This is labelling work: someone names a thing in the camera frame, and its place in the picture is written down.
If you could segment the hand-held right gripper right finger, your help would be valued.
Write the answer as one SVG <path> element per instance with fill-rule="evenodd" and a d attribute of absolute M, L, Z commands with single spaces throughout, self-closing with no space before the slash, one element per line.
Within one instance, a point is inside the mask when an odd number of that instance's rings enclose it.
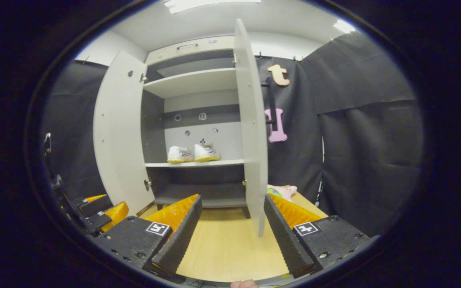
<path fill-rule="evenodd" d="M 272 194 L 265 196 L 264 212 L 294 278 L 336 266 L 372 243 L 339 216 L 321 217 Z"/>

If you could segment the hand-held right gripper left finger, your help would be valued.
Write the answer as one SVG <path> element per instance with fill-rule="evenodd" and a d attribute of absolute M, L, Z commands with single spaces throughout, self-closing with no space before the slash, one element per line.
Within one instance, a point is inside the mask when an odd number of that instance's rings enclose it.
<path fill-rule="evenodd" d="M 95 244 L 122 262 L 159 276 L 176 274 L 202 213 L 198 194 L 146 219 L 130 216 L 95 237 Z"/>

